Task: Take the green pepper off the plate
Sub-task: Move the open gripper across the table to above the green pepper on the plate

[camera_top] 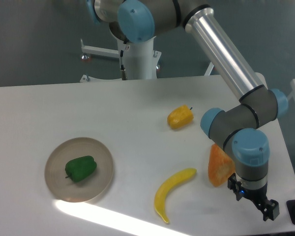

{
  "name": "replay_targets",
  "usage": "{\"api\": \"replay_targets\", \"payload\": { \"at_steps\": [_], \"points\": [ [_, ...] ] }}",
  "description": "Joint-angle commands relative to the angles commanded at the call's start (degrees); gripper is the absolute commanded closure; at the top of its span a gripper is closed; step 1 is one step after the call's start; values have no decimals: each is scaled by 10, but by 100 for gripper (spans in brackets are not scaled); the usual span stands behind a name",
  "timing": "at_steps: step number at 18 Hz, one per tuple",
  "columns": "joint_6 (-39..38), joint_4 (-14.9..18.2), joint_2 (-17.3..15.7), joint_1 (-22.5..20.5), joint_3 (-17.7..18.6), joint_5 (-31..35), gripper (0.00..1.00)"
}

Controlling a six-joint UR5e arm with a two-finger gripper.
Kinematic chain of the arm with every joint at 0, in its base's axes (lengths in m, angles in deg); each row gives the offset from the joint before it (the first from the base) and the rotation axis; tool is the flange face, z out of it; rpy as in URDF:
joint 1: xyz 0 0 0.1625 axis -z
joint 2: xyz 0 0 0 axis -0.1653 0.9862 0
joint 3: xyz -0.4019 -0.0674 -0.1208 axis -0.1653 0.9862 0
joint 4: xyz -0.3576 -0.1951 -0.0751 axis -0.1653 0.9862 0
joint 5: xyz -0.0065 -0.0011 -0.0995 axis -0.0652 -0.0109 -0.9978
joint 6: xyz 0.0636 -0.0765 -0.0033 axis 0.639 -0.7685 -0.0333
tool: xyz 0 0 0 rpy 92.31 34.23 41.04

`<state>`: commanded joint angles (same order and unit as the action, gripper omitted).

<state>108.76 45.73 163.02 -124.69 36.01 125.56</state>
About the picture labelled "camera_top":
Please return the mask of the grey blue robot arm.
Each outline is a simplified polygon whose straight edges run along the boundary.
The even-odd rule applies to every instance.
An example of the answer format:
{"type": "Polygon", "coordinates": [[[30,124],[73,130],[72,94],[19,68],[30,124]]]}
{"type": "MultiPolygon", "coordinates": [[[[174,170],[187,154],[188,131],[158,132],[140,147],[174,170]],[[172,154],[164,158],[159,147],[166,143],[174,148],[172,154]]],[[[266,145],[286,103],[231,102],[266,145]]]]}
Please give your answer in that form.
{"type": "Polygon", "coordinates": [[[229,111],[208,110],[201,129],[235,163],[227,185],[236,199],[250,200],[264,220],[279,215],[279,204],[266,196],[270,149],[260,127],[284,115],[288,100],[278,89],[267,89],[228,38],[205,0],[88,0],[94,23],[106,22],[118,40],[116,56],[123,80],[156,77],[153,40],[177,27],[193,35],[239,100],[229,111]]]}

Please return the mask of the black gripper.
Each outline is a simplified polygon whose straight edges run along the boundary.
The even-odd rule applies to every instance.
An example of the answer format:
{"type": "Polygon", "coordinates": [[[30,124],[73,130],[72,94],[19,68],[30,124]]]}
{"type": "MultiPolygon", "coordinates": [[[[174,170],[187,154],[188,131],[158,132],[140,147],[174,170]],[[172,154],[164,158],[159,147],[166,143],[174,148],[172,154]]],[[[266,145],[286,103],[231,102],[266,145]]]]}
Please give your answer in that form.
{"type": "Polygon", "coordinates": [[[252,182],[237,181],[233,173],[227,180],[227,187],[233,191],[236,200],[246,198],[252,201],[256,208],[263,214],[263,220],[274,221],[279,215],[279,203],[273,199],[267,199],[267,182],[261,187],[252,186],[252,182]]]}

